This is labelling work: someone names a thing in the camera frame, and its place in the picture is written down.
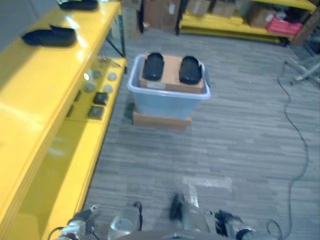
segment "box on shelf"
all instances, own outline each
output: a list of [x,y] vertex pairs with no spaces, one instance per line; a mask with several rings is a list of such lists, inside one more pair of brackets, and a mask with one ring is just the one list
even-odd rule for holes
[[[139,30],[138,12],[132,7],[122,7],[123,33],[127,40],[137,39],[141,33]],[[114,39],[120,39],[120,26],[118,18],[114,19],[111,27],[111,34]]]
[[140,87],[147,89],[159,89],[182,93],[200,94],[204,87],[204,81],[201,79],[198,84],[189,85],[180,82],[179,69],[182,62],[181,56],[162,55],[164,66],[161,79],[158,81],[150,81],[140,77]]
[[186,119],[180,119],[163,116],[143,115],[138,113],[136,109],[133,111],[132,119],[133,125],[135,126],[167,128],[174,130],[184,130],[190,125],[192,121],[191,116]]
[[174,30],[181,0],[145,0],[144,22],[151,28]]
[[236,4],[233,1],[216,0],[211,10],[212,14],[230,18],[236,11]]
[[181,0],[165,0],[161,15],[161,29],[174,30],[176,28]]
[[276,11],[272,7],[258,3],[249,11],[247,20],[251,27],[265,29],[275,14]]
[[141,9],[142,0],[121,0],[123,7],[134,8],[138,11]]
[[302,27],[303,25],[300,22],[291,23],[285,20],[276,19],[274,17],[266,27],[266,30],[272,33],[288,34],[290,36],[294,36]]
[[211,0],[189,0],[186,11],[190,14],[204,16],[208,12]]

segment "gray carpet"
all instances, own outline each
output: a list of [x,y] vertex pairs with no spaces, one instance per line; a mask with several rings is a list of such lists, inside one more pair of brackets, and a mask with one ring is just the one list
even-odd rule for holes
[[[204,211],[239,215],[257,231],[269,219],[288,227],[288,182],[305,162],[303,143],[283,113],[286,95],[276,77],[292,49],[211,36],[175,36],[149,30],[128,41],[128,72],[145,52],[193,55],[208,69],[211,98],[201,102],[185,131],[132,125],[133,95],[125,75],[84,207],[100,204],[96,233],[106,239],[113,216],[134,201],[143,204],[143,230],[179,227],[168,219],[174,192]],[[102,51],[109,53],[106,46]],[[319,239],[319,89],[289,84],[288,114],[309,145],[306,175],[292,190],[290,240]],[[207,216],[214,232],[214,218]]]

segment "storage shelf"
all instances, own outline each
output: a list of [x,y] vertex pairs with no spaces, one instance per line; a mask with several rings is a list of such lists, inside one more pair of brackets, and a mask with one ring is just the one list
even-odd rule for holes
[[251,0],[251,1],[268,3],[268,4],[278,4],[283,6],[295,7],[298,9],[305,9],[305,10],[309,10],[311,13],[313,13],[317,9],[317,6],[315,6],[308,0]]
[[279,43],[280,38],[291,40],[293,37],[283,33],[268,32],[260,27],[251,27],[238,15],[223,17],[210,13],[205,16],[184,13],[179,27],[182,34],[223,36],[273,43]]
[[206,29],[198,29],[198,28],[182,28],[180,32],[182,34],[230,37],[230,38],[249,39],[249,40],[263,41],[263,42],[270,42],[270,43],[279,43],[280,41],[279,38],[276,36],[243,34],[243,33],[230,32],[230,31],[215,31],[215,30],[206,30]]
[[74,45],[29,46],[17,38],[0,54],[0,239],[120,10],[119,2],[99,2],[90,12],[57,6],[30,30],[49,24],[74,28]]
[[[121,68],[110,65],[98,67],[102,77],[95,80],[96,91],[102,92],[105,84],[113,87],[102,120],[86,117],[96,91],[85,92],[82,86],[70,117],[63,121],[23,199],[7,240],[25,236],[32,240],[47,240],[50,231],[65,226],[82,208],[126,66],[124,58],[113,60]],[[110,72],[117,74],[115,81],[105,77]]]
[[232,18],[229,19],[228,17],[223,16],[215,16],[215,18],[219,18],[219,20],[211,21],[211,14],[206,14],[203,17],[196,17],[191,14],[184,13],[180,22],[180,28],[194,28],[198,30],[205,30],[207,32],[209,30],[213,30],[264,36],[290,37],[287,34],[268,32],[264,28],[251,27],[244,21],[242,21],[242,23],[235,23],[234,21],[231,21]]

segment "red box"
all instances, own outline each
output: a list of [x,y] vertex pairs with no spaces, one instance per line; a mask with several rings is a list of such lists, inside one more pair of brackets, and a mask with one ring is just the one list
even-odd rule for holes
[[268,32],[286,34],[294,36],[303,27],[301,23],[290,23],[288,21],[279,20],[275,17],[270,21],[269,25],[266,27]]

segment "wall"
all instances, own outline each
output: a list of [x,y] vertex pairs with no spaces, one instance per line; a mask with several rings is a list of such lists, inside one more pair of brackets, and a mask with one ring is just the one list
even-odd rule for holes
[[55,0],[0,0],[0,52],[56,5]]

